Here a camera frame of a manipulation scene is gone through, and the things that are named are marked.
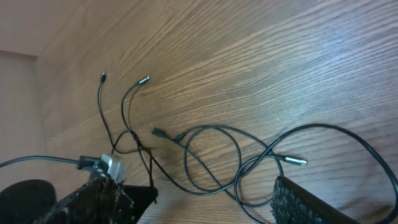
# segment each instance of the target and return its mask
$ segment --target silver connector tip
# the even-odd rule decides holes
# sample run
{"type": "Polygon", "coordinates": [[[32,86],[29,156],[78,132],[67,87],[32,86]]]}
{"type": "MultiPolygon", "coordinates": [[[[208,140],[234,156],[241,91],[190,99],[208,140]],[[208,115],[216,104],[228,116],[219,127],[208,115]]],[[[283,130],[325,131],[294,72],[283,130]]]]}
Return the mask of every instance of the silver connector tip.
{"type": "Polygon", "coordinates": [[[150,76],[147,75],[147,76],[145,76],[144,78],[141,78],[141,80],[139,80],[138,84],[142,85],[142,84],[144,84],[145,82],[148,82],[149,79],[150,79],[150,76]]]}
{"type": "Polygon", "coordinates": [[[303,159],[296,159],[293,157],[285,157],[285,162],[288,162],[290,164],[298,165],[298,166],[306,166],[307,161],[303,159]]]}

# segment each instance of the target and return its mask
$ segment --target white wall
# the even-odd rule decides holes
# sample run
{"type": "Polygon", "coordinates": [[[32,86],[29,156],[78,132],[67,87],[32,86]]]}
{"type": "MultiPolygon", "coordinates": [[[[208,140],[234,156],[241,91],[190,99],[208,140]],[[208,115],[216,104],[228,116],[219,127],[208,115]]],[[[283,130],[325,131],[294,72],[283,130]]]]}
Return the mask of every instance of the white wall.
{"type": "MultiPolygon", "coordinates": [[[[47,155],[35,57],[0,51],[0,162],[47,155]]],[[[0,191],[29,179],[50,180],[49,162],[18,162],[0,169],[0,191]]]]}
{"type": "Polygon", "coordinates": [[[0,50],[38,56],[80,0],[0,0],[0,50]]]}

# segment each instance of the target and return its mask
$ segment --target cable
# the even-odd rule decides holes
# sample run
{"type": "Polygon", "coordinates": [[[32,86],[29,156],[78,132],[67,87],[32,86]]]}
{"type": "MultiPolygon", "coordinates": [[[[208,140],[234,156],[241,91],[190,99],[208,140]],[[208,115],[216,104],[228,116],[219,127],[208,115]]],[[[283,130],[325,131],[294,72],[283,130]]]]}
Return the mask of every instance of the cable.
{"type": "Polygon", "coordinates": [[[14,164],[16,162],[28,161],[28,160],[33,160],[33,159],[42,159],[42,160],[47,160],[47,161],[66,162],[66,163],[70,163],[70,164],[77,164],[78,163],[78,161],[73,160],[73,159],[64,159],[64,158],[53,157],[53,156],[25,156],[25,157],[11,159],[10,161],[3,162],[3,163],[0,164],[0,168],[8,166],[10,164],[14,164]]]}
{"type": "MultiPolygon", "coordinates": [[[[359,143],[361,143],[366,150],[368,150],[368,152],[373,156],[373,158],[375,158],[375,160],[378,161],[378,163],[380,163],[380,165],[383,167],[384,171],[386,172],[386,174],[388,175],[391,184],[394,188],[394,192],[396,195],[396,204],[394,206],[394,209],[392,210],[392,212],[387,216],[387,218],[383,219],[382,221],[378,222],[378,223],[390,223],[391,221],[393,221],[397,216],[398,216],[398,180],[396,178],[396,176],[394,175],[393,171],[391,170],[391,168],[388,166],[388,164],[384,161],[384,159],[374,150],[373,147],[371,147],[365,140],[363,140],[362,138],[360,138],[358,135],[356,135],[355,133],[352,133],[351,131],[348,131],[347,129],[338,127],[338,126],[334,126],[334,125],[329,125],[329,124],[308,124],[308,125],[303,125],[303,126],[299,126],[297,128],[291,129],[290,131],[287,131],[286,133],[282,134],[279,138],[277,138],[274,142],[272,142],[269,146],[265,143],[263,143],[260,139],[242,131],[236,128],[232,128],[229,126],[223,126],[223,125],[201,125],[201,126],[195,126],[193,128],[190,128],[186,131],[184,131],[183,133],[177,135],[175,138],[170,138],[169,136],[167,136],[162,130],[155,128],[152,131],[152,134],[161,138],[166,138],[170,141],[172,141],[174,144],[176,144],[177,146],[181,147],[184,150],[184,155],[183,155],[183,163],[184,163],[184,170],[185,170],[185,175],[187,176],[187,179],[189,180],[189,182],[199,191],[201,192],[197,192],[197,191],[192,191],[192,190],[188,190],[187,188],[181,186],[179,183],[177,183],[165,170],[164,168],[158,163],[158,161],[153,157],[153,155],[150,153],[150,150],[148,150],[147,148],[145,148],[142,143],[140,142],[137,134],[127,125],[126,119],[125,119],[125,115],[124,115],[124,100],[126,99],[127,95],[131,92],[132,89],[134,89],[135,87],[144,84],[148,81],[149,77],[144,77],[142,80],[138,81],[137,83],[135,83],[133,86],[131,86],[127,92],[124,94],[123,98],[122,98],[122,102],[121,102],[121,115],[122,115],[122,119],[123,119],[123,123],[126,127],[126,130],[123,131],[119,137],[117,138],[116,142],[113,143],[112,137],[110,135],[109,132],[109,128],[108,125],[105,122],[104,116],[103,116],[103,112],[102,112],[102,108],[101,108],[101,104],[100,104],[100,100],[98,100],[98,106],[99,106],[99,112],[101,113],[101,118],[103,119],[105,128],[108,132],[108,136],[109,139],[111,141],[111,145],[113,147],[112,152],[115,150],[116,152],[120,153],[117,149],[116,149],[116,145],[119,142],[121,136],[123,134],[129,133],[132,138],[135,140],[135,142],[137,143],[137,149],[134,151],[129,151],[129,152],[122,152],[121,154],[128,154],[128,153],[132,153],[132,152],[138,152],[141,158],[142,163],[144,164],[146,171],[149,174],[149,178],[150,178],[150,184],[151,186],[153,186],[153,180],[152,180],[152,161],[156,164],[156,166],[160,169],[160,171],[166,176],[166,178],[168,178],[176,187],[178,187],[179,189],[181,189],[182,191],[192,194],[192,195],[197,195],[197,196],[205,196],[205,195],[213,195],[213,194],[217,194],[220,192],[225,192],[229,197],[231,197],[232,199],[234,199],[237,203],[238,206],[240,207],[240,209],[243,211],[243,213],[245,213],[249,218],[251,218],[252,220],[254,220],[257,223],[263,223],[261,220],[259,220],[258,218],[252,216],[246,209],[245,207],[261,207],[264,205],[267,205],[272,199],[266,199],[265,202],[261,202],[261,203],[257,203],[257,204],[250,204],[247,202],[243,202],[240,200],[239,195],[238,195],[238,184],[239,182],[242,180],[242,178],[244,178],[245,176],[247,176],[253,169],[255,169],[258,164],[263,160],[263,158],[270,158],[270,159],[274,159],[277,163],[278,169],[279,169],[279,175],[284,175],[283,172],[283,168],[282,165],[280,163],[280,161],[284,161],[284,162],[288,162],[291,164],[295,164],[295,165],[306,165],[307,162],[303,159],[299,159],[299,158],[295,158],[295,157],[289,157],[289,156],[281,156],[281,155],[277,155],[274,153],[273,148],[275,148],[275,146],[280,143],[283,139],[285,139],[286,137],[292,135],[293,133],[302,131],[304,129],[309,129],[309,128],[327,128],[327,129],[334,129],[337,131],[340,131],[342,133],[345,133],[349,136],[351,136],[352,138],[354,138],[355,140],[357,140],[359,143]],[[200,133],[202,133],[205,130],[215,130],[215,131],[219,131],[222,134],[224,134],[225,136],[227,136],[233,143],[233,145],[236,148],[237,154],[238,154],[238,170],[236,171],[236,174],[234,176],[234,179],[231,180],[228,184],[226,185],[222,185],[220,184],[220,182],[217,180],[217,178],[212,174],[212,172],[207,168],[207,166],[199,159],[197,158],[196,155],[194,155],[194,153],[192,151],[190,151],[189,145],[190,143],[194,140],[195,137],[197,137],[200,133]],[[236,140],[234,139],[234,137],[232,137],[232,135],[230,135],[229,132],[227,131],[232,131],[232,132],[236,132],[238,134],[242,134],[243,136],[246,136],[247,138],[250,138],[254,141],[256,141],[258,144],[260,144],[263,148],[264,151],[258,155],[258,156],[254,156],[250,159],[248,159],[246,162],[244,162],[242,164],[242,157],[241,157],[241,149],[239,147],[239,144],[236,142],[236,140]],[[190,133],[192,133],[190,135],[190,137],[187,139],[185,145],[181,144],[180,142],[182,140],[184,140],[187,135],[189,135],[190,133]],[[144,150],[144,152],[146,152],[149,155],[150,158],[150,165],[149,168],[142,156],[142,150],[144,150]],[[199,165],[206,171],[206,173],[213,179],[213,181],[218,185],[217,188],[215,189],[205,189],[203,187],[200,187],[198,184],[196,184],[193,179],[190,176],[189,173],[189,169],[187,166],[187,154],[189,154],[190,156],[192,156],[194,158],[194,160],[196,160],[199,165]],[[234,190],[234,194],[228,192],[228,188],[233,187],[234,190]]],[[[98,99],[100,98],[100,90],[103,84],[103,78],[101,78],[101,83],[98,89],[98,99]]]]}

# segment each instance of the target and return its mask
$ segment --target black round object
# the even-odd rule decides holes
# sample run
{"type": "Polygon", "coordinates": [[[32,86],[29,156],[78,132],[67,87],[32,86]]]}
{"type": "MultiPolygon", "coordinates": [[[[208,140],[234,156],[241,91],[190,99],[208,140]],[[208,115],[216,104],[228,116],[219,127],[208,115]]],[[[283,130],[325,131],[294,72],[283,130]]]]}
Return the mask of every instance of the black round object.
{"type": "Polygon", "coordinates": [[[45,180],[13,184],[0,193],[0,223],[32,223],[55,202],[55,189],[45,180]]]}

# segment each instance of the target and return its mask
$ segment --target wooden table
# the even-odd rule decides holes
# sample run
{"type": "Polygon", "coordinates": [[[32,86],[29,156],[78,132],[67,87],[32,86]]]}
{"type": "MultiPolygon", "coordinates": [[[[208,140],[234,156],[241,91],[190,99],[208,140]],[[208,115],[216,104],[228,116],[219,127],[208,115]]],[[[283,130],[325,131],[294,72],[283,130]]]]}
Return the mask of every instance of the wooden table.
{"type": "MultiPolygon", "coordinates": [[[[162,166],[188,184],[183,151],[150,134],[174,136],[199,124],[225,124],[265,143],[308,123],[337,124],[365,138],[398,173],[398,3],[390,1],[82,1],[37,62],[37,82],[51,156],[78,159],[109,153],[96,91],[107,71],[102,103],[111,132],[124,130],[120,101],[138,79],[130,118],[162,166]]],[[[236,136],[247,159],[262,148],[236,136]]],[[[121,150],[134,149],[122,138],[121,150]]],[[[222,183],[237,169],[231,142],[208,131],[192,144],[222,183]]],[[[295,134],[275,152],[308,159],[285,174],[364,223],[384,218],[394,192],[381,166],[348,136],[324,129],[295,134]]],[[[127,184],[148,185],[137,154],[122,156],[127,184]]],[[[215,187],[188,160],[203,186],[215,187]]],[[[255,202],[272,191],[277,167],[266,160],[241,184],[255,202]]],[[[88,174],[52,164],[58,197],[88,174]]],[[[197,197],[154,169],[159,189],[141,223],[252,223],[224,193],[197,197]]],[[[269,206],[255,214],[272,222],[269,206]]]]}

